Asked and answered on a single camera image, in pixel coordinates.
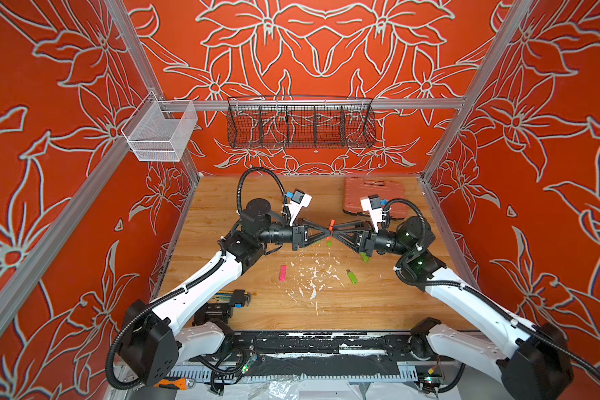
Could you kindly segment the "red usb drive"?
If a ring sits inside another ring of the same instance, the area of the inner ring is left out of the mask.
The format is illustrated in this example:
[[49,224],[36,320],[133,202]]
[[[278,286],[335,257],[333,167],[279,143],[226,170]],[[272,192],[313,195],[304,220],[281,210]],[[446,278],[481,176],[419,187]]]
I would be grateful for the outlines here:
[[328,227],[329,233],[328,233],[328,236],[327,236],[327,239],[326,239],[328,242],[332,240],[334,225],[335,225],[335,220],[332,219],[330,221],[330,224],[329,224],[329,227]]

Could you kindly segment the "pink usb drive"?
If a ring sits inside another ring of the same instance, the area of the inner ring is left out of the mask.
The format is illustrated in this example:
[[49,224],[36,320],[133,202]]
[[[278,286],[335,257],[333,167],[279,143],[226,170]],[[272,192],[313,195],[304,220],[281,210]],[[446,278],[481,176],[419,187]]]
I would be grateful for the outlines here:
[[286,281],[286,276],[287,276],[287,266],[286,265],[282,265],[280,267],[280,271],[279,271],[279,281],[280,282],[285,282]]

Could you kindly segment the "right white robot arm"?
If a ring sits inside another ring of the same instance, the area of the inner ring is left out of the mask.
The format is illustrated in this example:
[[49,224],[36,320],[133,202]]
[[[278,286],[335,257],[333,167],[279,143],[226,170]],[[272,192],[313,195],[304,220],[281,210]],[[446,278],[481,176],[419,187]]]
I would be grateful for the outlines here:
[[398,256],[393,271],[402,283],[418,288],[455,310],[483,335],[457,332],[435,318],[412,328],[413,354],[459,361],[499,381],[515,399],[556,399],[573,382],[577,364],[600,382],[600,371],[570,352],[551,323],[538,326],[491,300],[433,256],[435,236],[412,202],[378,196],[361,198],[370,222],[334,225],[332,235],[356,253]]

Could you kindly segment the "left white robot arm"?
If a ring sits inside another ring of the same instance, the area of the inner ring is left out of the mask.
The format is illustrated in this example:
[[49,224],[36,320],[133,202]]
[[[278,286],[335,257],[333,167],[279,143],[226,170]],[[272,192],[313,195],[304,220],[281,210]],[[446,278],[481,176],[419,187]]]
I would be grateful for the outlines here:
[[250,168],[240,177],[236,204],[238,219],[218,241],[219,250],[200,270],[167,294],[150,303],[133,303],[125,313],[123,328],[113,340],[105,361],[108,384],[129,390],[140,384],[155,385],[178,364],[220,350],[227,336],[216,323],[187,325],[195,313],[217,292],[243,276],[260,258],[271,253],[268,245],[292,250],[306,248],[329,235],[324,228],[298,215],[312,198],[295,190],[288,192],[280,181],[281,213],[268,200],[255,198],[242,203],[243,185],[251,173],[267,168]]

